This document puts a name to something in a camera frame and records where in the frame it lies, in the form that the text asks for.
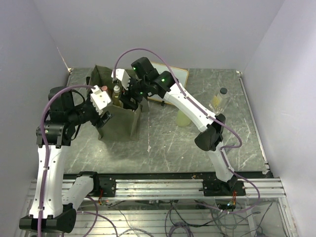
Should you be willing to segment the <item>clear bottle yellow label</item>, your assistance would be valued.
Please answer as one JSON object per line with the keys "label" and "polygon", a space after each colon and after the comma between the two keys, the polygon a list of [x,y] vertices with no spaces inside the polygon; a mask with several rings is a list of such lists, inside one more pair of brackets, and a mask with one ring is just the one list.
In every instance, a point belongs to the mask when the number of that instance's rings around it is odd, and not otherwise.
{"label": "clear bottle yellow label", "polygon": [[228,89],[221,87],[212,97],[209,107],[215,114],[220,114],[225,110],[229,100],[230,95],[228,93]]}

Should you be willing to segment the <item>amber clear soap bottle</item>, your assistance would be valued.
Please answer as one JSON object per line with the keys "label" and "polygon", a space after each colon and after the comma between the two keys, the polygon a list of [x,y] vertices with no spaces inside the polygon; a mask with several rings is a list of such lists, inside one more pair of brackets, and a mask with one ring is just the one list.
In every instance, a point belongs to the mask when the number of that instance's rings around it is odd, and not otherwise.
{"label": "amber clear soap bottle", "polygon": [[120,95],[121,95],[120,87],[118,85],[115,85],[113,88],[113,93],[112,93],[112,101],[115,106],[122,108],[123,103],[120,100]]}

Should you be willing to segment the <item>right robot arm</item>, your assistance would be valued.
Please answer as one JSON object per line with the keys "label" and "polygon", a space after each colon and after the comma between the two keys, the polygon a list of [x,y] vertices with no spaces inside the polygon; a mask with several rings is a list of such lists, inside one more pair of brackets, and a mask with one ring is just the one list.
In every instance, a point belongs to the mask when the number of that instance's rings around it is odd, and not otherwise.
{"label": "right robot arm", "polygon": [[225,196],[233,192],[237,177],[223,144],[225,116],[216,115],[204,107],[170,71],[158,71],[148,58],[141,57],[131,66],[135,77],[131,77],[124,69],[115,69],[112,73],[113,79],[121,82],[127,97],[139,100],[156,95],[183,112],[199,130],[195,144],[208,154],[215,168],[218,191]]}

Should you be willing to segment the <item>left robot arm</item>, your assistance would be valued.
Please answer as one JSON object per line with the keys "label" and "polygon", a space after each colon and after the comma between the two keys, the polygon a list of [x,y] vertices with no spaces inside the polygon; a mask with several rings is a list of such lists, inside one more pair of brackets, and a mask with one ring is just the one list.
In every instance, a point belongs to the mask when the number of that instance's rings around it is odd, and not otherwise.
{"label": "left robot arm", "polygon": [[70,233],[80,204],[101,189],[97,172],[81,171],[70,189],[62,193],[65,160],[79,128],[86,122],[102,128],[112,117],[106,110],[111,98],[97,85],[84,85],[89,94],[75,105],[73,93],[80,87],[51,89],[36,131],[39,155],[36,191],[29,214],[20,219],[19,228],[36,232],[39,237],[45,233]]}

